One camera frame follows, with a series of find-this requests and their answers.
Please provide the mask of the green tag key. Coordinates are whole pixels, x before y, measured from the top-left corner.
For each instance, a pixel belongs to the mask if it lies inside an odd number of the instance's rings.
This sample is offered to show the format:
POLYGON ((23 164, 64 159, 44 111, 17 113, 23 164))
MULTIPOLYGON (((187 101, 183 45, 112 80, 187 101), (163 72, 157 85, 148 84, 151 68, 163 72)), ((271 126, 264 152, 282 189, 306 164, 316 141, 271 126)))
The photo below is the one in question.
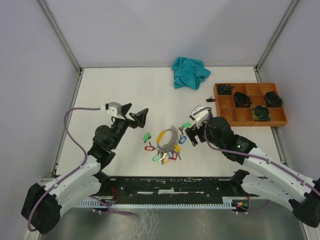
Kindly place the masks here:
POLYGON ((151 139, 151 134, 149 132, 147 132, 144 136, 143 136, 143 142, 146 144, 148 143, 148 145, 146 146, 153 146, 152 143, 150 142, 151 139))
POLYGON ((192 124, 190 122, 183 123, 178 129, 183 133, 183 130, 189 128, 192 124))

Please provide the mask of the blue key tag key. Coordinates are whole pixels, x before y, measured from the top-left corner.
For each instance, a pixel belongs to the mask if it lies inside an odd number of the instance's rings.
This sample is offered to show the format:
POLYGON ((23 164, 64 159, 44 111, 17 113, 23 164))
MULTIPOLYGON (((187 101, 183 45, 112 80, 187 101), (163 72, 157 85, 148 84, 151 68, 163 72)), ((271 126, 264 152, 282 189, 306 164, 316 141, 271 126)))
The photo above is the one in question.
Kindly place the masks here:
POLYGON ((187 140, 187 137, 185 135, 182 135, 179 139, 179 144, 184 144, 187 140))

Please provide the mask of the large metal keyring yellow handle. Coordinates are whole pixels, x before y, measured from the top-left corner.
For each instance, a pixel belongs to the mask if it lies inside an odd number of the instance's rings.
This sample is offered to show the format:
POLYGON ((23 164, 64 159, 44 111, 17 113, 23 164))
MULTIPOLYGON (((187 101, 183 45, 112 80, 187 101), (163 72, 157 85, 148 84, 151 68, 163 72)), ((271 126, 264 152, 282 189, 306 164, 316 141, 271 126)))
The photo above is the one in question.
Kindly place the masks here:
POLYGON ((186 136, 186 135, 184 133, 184 130, 183 132, 181 132, 178 128, 172 125, 169 128, 161 131, 160 134, 155 138, 155 142, 152 143, 152 146, 155 147, 155 150, 152 151, 152 152, 155 152, 155 156, 156 155, 163 156, 165 153, 168 153, 170 157, 169 162, 182 159, 181 145, 183 144, 179 144, 179 140, 181 136, 186 136))

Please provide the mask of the yellow key tag key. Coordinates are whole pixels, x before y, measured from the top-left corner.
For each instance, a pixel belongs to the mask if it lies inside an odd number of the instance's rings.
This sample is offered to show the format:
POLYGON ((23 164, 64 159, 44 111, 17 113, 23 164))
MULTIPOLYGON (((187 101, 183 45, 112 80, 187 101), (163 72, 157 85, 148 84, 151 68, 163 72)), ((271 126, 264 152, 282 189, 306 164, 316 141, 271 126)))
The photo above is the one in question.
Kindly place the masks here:
POLYGON ((166 165, 169 163, 169 160, 170 160, 170 156, 168 153, 165 153, 162 158, 160 159, 160 162, 162 165, 166 165))

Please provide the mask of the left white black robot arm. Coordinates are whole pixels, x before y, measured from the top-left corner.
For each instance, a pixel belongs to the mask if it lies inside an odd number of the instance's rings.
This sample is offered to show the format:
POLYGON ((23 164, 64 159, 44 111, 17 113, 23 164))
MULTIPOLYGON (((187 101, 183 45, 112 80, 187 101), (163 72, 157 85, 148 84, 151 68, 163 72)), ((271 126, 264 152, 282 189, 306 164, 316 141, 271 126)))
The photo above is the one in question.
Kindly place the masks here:
POLYGON ((30 232, 45 235, 75 204, 95 194, 106 195, 111 189, 110 177, 102 170, 111 163, 128 128, 144 128, 148 108, 130 112, 132 104, 110 102, 95 111, 103 111, 111 117, 112 124, 98 126, 92 139, 92 147, 85 150, 83 160, 66 174, 44 185, 33 184, 27 192, 21 215, 27 220, 30 232))

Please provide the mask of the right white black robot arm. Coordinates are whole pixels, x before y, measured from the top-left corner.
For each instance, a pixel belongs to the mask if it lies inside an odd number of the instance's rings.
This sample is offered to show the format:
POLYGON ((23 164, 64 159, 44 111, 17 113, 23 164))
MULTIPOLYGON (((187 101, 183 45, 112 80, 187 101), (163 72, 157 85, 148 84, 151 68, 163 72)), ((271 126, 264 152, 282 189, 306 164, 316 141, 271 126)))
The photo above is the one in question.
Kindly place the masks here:
POLYGON ((235 134, 224 117, 209 112, 190 115, 191 127, 185 131, 193 146, 207 143, 228 160, 255 170, 264 179, 239 169, 231 178, 229 189, 236 196, 246 192, 275 202, 292 212, 305 225, 320 224, 320 181, 307 177, 286 165, 276 163, 248 138, 235 134))

